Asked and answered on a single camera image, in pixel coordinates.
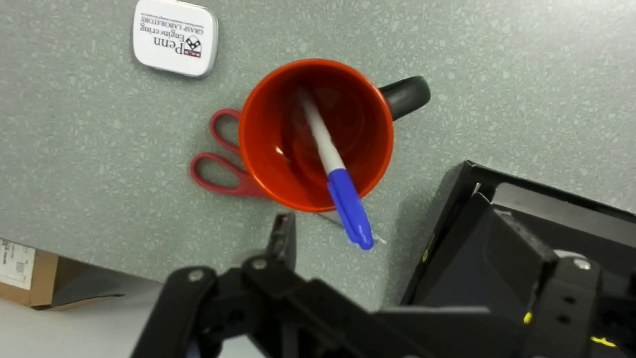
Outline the cardboard box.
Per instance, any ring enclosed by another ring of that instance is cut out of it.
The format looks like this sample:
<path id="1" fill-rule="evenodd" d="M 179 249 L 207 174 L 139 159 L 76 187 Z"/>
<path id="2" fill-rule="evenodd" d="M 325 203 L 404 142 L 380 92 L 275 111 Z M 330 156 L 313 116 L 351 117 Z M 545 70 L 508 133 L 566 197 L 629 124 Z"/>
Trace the cardboard box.
<path id="1" fill-rule="evenodd" d="M 35 311 L 65 311 L 159 285 L 0 237 L 0 301 Z"/>

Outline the white marker with blue cap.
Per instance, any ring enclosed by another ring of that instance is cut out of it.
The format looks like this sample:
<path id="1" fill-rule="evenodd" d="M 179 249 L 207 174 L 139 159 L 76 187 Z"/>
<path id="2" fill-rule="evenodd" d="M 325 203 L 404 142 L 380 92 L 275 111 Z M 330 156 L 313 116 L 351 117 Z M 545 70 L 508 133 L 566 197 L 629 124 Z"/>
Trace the white marker with blue cap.
<path id="1" fill-rule="evenodd" d="M 311 129 L 327 176 L 327 188 L 343 228 L 352 243 L 363 250 L 372 249 L 374 238 L 366 211 L 325 121 L 307 90 L 299 88 L 297 96 Z"/>

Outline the red-handled scissors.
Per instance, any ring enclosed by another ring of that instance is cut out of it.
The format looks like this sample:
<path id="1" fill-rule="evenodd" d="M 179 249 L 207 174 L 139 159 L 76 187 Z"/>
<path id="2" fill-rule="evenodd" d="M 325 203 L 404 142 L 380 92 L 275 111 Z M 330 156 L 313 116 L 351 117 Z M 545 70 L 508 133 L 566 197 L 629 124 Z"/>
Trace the red-handled scissors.
<path id="1" fill-rule="evenodd" d="M 218 131 L 217 129 L 217 122 L 224 116 L 239 121 L 240 115 L 241 112 L 236 109 L 220 109 L 211 116 L 209 120 L 209 129 L 216 143 L 229 150 L 230 152 L 237 154 L 241 158 L 241 151 L 239 146 L 225 140 L 221 136 L 220 131 Z M 202 172 L 200 171 L 200 164 L 206 160 L 218 163 L 221 166 L 225 166 L 225 168 L 227 168 L 232 174 L 236 175 L 236 177 L 238 178 L 238 185 L 224 186 L 206 180 L 202 175 Z M 189 164 L 189 174 L 198 186 L 211 192 L 224 193 L 234 196 L 257 197 L 266 199 L 268 201 L 273 201 L 273 198 L 261 188 L 261 186 L 247 170 L 235 165 L 225 157 L 219 156 L 215 153 L 202 152 L 193 157 L 191 163 Z"/>

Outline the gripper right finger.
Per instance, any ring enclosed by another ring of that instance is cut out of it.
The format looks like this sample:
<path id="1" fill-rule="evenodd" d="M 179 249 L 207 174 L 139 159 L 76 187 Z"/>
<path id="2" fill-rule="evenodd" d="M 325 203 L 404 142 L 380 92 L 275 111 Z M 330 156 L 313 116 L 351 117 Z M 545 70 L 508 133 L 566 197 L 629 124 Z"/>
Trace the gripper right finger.
<path id="1" fill-rule="evenodd" d="M 435 358 L 636 358 L 636 271 L 554 249 L 511 212 L 470 204 L 464 244 L 423 303 L 415 340 Z"/>

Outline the white rectangular tin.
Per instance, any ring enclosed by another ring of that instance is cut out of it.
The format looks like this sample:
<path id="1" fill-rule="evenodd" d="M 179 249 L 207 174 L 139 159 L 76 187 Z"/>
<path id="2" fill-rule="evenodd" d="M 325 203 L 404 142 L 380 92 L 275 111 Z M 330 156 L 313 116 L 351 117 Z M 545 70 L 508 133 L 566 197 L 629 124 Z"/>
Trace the white rectangular tin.
<path id="1" fill-rule="evenodd" d="M 179 0 L 138 0 L 132 48 L 139 63 L 202 78 L 214 67 L 218 45 L 218 19 L 206 7 Z"/>

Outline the black framed screen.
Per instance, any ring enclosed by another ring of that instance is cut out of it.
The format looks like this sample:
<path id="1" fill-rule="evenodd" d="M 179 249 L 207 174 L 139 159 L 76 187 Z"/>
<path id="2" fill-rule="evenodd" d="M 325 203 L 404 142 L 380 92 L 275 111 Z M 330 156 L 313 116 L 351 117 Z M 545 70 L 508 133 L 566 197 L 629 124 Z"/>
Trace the black framed screen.
<path id="1" fill-rule="evenodd" d="M 476 209 L 495 206 L 513 212 L 554 249 L 575 252 L 618 276 L 636 271 L 636 214 L 513 176 L 470 160 L 449 170 L 439 187 L 443 208 L 400 304 L 420 304 L 464 244 L 450 238 L 452 226 L 473 195 Z"/>

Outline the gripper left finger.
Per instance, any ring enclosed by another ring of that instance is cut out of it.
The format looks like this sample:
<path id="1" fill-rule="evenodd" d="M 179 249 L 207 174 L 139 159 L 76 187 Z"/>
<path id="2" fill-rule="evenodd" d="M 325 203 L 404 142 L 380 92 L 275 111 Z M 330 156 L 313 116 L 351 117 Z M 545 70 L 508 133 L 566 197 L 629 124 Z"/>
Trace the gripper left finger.
<path id="1" fill-rule="evenodd" d="M 295 274 L 295 263 L 295 214 L 282 213 L 265 249 L 239 267 L 175 270 L 130 358 L 220 358 L 238 336 L 267 358 L 379 358 L 372 317 L 323 281 Z"/>

